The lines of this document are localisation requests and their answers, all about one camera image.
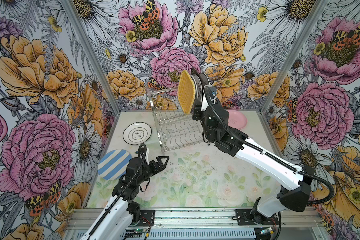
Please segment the pink plastic plate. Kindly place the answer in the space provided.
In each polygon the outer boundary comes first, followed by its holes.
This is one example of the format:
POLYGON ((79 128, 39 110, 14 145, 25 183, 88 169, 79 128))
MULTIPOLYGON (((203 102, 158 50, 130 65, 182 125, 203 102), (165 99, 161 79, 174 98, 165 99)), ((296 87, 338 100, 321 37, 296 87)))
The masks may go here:
POLYGON ((229 113, 228 126, 241 130, 246 127, 248 123, 247 117, 237 110, 227 110, 229 113))

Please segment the yellow woven-pattern tray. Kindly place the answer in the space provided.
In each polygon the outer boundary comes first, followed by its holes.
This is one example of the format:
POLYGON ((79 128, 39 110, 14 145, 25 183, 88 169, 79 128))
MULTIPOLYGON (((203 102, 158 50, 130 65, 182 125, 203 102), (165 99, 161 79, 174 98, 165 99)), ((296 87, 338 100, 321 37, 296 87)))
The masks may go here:
POLYGON ((184 70, 180 74, 178 101, 184 114, 189 115, 195 100, 195 85, 191 75, 184 70))

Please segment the white plate orange sunburst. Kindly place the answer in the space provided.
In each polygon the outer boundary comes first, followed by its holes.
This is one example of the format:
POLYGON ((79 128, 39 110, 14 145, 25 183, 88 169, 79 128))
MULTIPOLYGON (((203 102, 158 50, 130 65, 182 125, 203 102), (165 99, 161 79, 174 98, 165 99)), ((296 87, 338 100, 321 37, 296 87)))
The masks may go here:
POLYGON ((204 91, 205 87, 211 86, 208 76, 205 73, 200 73, 202 90, 204 91))

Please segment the black square floral plate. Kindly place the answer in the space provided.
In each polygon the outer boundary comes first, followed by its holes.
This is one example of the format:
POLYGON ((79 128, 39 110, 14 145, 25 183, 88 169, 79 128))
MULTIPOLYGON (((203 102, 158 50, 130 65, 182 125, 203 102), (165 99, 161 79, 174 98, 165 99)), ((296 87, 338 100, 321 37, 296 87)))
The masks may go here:
POLYGON ((196 69, 192 68, 191 69, 191 75, 197 75, 199 77, 199 102, 202 101, 202 98, 203 98, 203 90, 202 90, 202 83, 201 83, 201 78, 200 78, 200 73, 198 73, 196 71, 196 69))

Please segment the white plate green red rim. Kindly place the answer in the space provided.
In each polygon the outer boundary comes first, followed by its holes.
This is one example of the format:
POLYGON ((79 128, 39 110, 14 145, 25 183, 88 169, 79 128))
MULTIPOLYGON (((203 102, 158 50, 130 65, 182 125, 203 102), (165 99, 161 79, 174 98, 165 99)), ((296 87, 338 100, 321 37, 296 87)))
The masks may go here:
POLYGON ((195 85, 195 100, 193 103, 193 108, 195 107, 196 103, 199 100, 199 77, 197 75, 191 75, 194 85, 195 85))

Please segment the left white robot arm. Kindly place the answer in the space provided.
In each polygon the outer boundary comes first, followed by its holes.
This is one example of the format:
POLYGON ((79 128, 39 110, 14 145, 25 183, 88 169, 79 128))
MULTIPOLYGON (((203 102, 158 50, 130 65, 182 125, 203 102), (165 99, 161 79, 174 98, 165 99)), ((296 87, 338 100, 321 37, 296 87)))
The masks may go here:
POLYGON ((159 156, 147 163, 142 157, 132 158, 126 174, 114 187, 108 204, 81 239, 118 240, 127 227, 138 222, 141 206, 134 199, 141 190, 141 184, 162 172, 169 159, 169 156, 159 156))

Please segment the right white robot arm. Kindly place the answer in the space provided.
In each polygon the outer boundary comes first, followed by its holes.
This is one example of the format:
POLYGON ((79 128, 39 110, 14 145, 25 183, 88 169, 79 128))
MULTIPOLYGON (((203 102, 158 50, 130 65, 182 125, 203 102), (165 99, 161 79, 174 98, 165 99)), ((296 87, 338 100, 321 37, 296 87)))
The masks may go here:
POLYGON ((229 113, 216 102, 212 107, 207 102, 196 100, 192 118, 200 121, 204 141, 232 157, 236 157, 268 174, 281 185, 280 192, 267 199, 258 197, 253 208, 244 218, 263 224, 274 214, 290 210, 304 212, 309 205, 312 170, 305 172, 299 166, 281 159, 258 145, 248 135, 228 126, 229 113))

